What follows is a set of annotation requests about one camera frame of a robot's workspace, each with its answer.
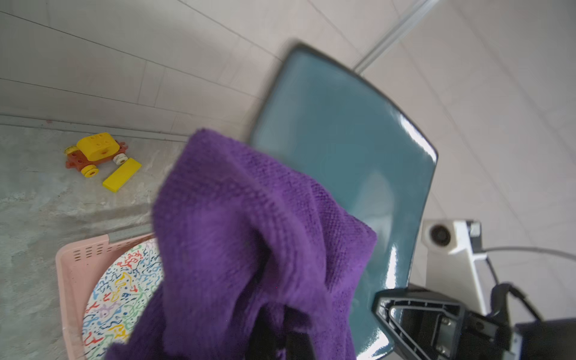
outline wall tile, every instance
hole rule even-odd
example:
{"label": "wall tile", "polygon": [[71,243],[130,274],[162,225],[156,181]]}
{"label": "wall tile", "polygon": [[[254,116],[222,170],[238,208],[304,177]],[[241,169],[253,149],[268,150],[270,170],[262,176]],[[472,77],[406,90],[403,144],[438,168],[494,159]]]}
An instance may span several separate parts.
{"label": "wall tile", "polygon": [[576,166],[507,76],[448,111],[516,212],[576,199]]}
{"label": "wall tile", "polygon": [[[435,143],[438,166],[432,193],[447,218],[477,219],[482,223],[484,247],[533,246],[528,234],[478,161],[456,132]],[[494,253],[495,264],[522,263],[530,253]]]}
{"label": "wall tile", "polygon": [[135,103],[145,61],[0,13],[0,78]]}
{"label": "wall tile", "polygon": [[475,76],[488,52],[449,1],[441,1],[403,40],[438,93]]}
{"label": "wall tile", "polygon": [[156,107],[242,123],[254,99],[204,79],[166,69]]}
{"label": "wall tile", "polygon": [[179,113],[174,121],[172,133],[192,135],[201,128],[216,130],[222,135],[242,140],[242,125],[225,120],[203,118],[201,116]]}
{"label": "wall tile", "polygon": [[0,0],[0,12],[49,26],[46,0]]}
{"label": "wall tile", "polygon": [[170,132],[175,112],[0,79],[0,113]]}
{"label": "wall tile", "polygon": [[493,1],[472,19],[542,111],[576,97],[576,2]]}
{"label": "wall tile", "polygon": [[219,82],[233,89],[263,97],[282,64],[260,47],[239,38]]}
{"label": "wall tile", "polygon": [[165,70],[166,68],[162,65],[149,61],[146,62],[144,77],[142,78],[142,85],[140,86],[140,95],[138,96],[138,104],[154,106]]}
{"label": "wall tile", "polygon": [[307,0],[183,0],[241,36],[283,57],[285,44],[301,39],[350,66],[358,51]]}
{"label": "wall tile", "polygon": [[209,80],[218,79],[238,39],[178,1],[50,0],[49,4],[56,29]]}
{"label": "wall tile", "polygon": [[311,1],[363,54],[398,20],[392,0]]}
{"label": "wall tile", "polygon": [[390,97],[432,143],[453,128],[443,106],[401,44],[376,59],[363,76]]}

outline cable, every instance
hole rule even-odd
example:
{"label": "cable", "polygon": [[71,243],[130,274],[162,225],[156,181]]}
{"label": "cable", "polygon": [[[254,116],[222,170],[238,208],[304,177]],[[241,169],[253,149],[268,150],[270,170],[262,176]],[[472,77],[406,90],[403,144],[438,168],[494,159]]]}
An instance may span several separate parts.
{"label": "cable", "polygon": [[494,282],[496,283],[496,285],[500,284],[500,281],[498,280],[498,276],[496,275],[496,270],[494,270],[494,266],[492,266],[492,262],[490,261],[490,258],[488,256],[486,256],[486,264],[488,264],[488,268],[490,269],[490,272],[492,273],[492,277],[494,278]]}
{"label": "cable", "polygon": [[534,319],[542,321],[542,315],[540,315],[534,305],[532,305],[532,303],[526,298],[526,294],[524,294],[522,290],[510,284],[510,294],[514,295],[516,299],[520,300],[524,304],[524,307],[530,312],[530,314],[532,314]]}
{"label": "cable", "polygon": [[558,257],[563,257],[564,259],[568,259],[568,260],[572,260],[574,262],[576,262],[576,255],[569,253],[569,252],[565,252],[565,251],[560,251],[560,250],[554,250],[554,249],[547,249],[547,248],[538,248],[538,247],[494,247],[494,248],[487,248],[484,249],[484,251],[486,252],[491,252],[491,251],[527,251],[527,252],[537,252],[537,253],[542,253],[542,254],[548,254],[548,255],[554,255],[554,256],[558,256]]}

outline colorful squiggle pattern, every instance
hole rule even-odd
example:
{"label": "colorful squiggle pattern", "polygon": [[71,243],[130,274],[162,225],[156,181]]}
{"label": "colorful squiggle pattern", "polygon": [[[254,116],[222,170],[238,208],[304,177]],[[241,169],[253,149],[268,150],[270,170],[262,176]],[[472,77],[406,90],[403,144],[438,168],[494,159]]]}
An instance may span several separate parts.
{"label": "colorful squiggle pattern", "polygon": [[163,277],[156,239],[131,248],[106,270],[84,314],[82,340],[86,359],[104,358],[112,342],[128,341]]}

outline purple towel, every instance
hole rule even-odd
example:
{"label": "purple towel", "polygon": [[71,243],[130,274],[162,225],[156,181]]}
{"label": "purple towel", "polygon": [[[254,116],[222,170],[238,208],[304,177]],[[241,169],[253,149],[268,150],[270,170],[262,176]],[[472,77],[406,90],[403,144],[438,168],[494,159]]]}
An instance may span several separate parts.
{"label": "purple towel", "polygon": [[355,358],[350,304],[376,234],[309,176],[245,144],[193,135],[153,210],[164,265],[130,341],[107,359],[242,359],[262,309],[319,360]]}

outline white wall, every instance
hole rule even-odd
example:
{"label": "white wall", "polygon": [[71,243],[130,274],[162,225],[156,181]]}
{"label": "white wall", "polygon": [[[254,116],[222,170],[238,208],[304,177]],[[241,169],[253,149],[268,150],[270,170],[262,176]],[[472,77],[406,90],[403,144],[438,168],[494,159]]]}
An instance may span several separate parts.
{"label": "white wall", "polygon": [[[575,18],[573,0],[444,0],[366,70],[438,149],[425,217],[479,219],[489,247],[576,253]],[[576,264],[491,257],[546,318],[576,316]],[[417,282],[425,259],[417,249]]]}
{"label": "white wall", "polygon": [[242,138],[286,48],[352,66],[412,0],[0,0],[0,113]]}

